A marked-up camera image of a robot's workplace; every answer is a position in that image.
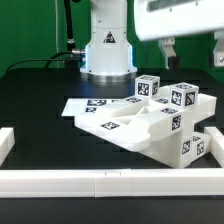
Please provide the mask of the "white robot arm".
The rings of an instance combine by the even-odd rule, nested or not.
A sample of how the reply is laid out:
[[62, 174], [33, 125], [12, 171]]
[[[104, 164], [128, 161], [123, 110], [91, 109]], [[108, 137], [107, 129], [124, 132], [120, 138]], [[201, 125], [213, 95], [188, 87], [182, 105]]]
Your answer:
[[[80, 72], [102, 81], [135, 73], [127, 41], [127, 0], [90, 3], [91, 39]], [[213, 32], [214, 65], [224, 65], [224, 0], [134, 0], [134, 27], [139, 40], [158, 42], [168, 69], [179, 62], [173, 49], [177, 37]]]

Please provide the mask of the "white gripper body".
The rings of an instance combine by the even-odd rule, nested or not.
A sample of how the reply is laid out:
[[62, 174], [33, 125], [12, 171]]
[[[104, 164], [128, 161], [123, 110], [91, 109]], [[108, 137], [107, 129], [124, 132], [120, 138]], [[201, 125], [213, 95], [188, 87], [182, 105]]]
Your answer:
[[141, 41], [224, 29], [224, 0], [134, 0], [135, 31]]

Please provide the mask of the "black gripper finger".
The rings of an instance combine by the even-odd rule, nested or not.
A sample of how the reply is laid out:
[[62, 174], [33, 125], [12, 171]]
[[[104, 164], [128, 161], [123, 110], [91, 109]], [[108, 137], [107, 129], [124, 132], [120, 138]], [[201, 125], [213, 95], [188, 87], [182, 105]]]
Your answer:
[[165, 68], [172, 70], [177, 69], [180, 63], [180, 57], [174, 50], [175, 38], [163, 38], [158, 41], [158, 46], [165, 59]]
[[214, 33], [216, 44], [212, 52], [212, 65], [214, 67], [224, 67], [224, 30]]

